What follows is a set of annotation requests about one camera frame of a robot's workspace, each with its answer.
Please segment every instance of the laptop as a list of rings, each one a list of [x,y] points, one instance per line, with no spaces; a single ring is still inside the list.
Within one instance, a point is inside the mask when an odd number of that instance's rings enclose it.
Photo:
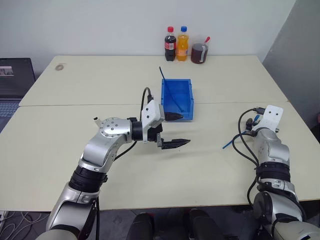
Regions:
[[[35,81],[30,58],[0,58],[0,132]]]

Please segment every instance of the laptop keyboard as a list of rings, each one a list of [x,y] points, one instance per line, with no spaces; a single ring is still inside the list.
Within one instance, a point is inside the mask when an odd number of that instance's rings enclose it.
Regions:
[[[12,117],[19,107],[19,103],[0,102],[0,117]]]

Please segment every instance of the orange soda bottle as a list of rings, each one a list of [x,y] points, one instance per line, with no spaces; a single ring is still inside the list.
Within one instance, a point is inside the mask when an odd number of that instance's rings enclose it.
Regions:
[[[187,27],[182,26],[181,33],[178,35],[178,44],[176,46],[176,58],[178,59],[178,61],[187,60],[189,36],[186,32]]]

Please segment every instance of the blue bottle cap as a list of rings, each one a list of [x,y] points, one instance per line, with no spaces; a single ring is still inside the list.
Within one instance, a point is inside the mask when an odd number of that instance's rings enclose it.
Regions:
[[[185,33],[187,31],[187,27],[186,26],[181,26],[181,32]]]

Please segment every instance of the bottle label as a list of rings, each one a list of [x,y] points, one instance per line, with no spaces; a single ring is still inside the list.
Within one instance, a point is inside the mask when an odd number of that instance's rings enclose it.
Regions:
[[[187,50],[187,49],[178,49],[178,50],[176,51],[176,54],[177,54],[178,56],[184,57],[184,56],[187,56],[188,50]]]
[[[165,42],[164,43],[164,48],[167,50],[175,50],[176,49],[176,43],[169,43],[169,42]]]

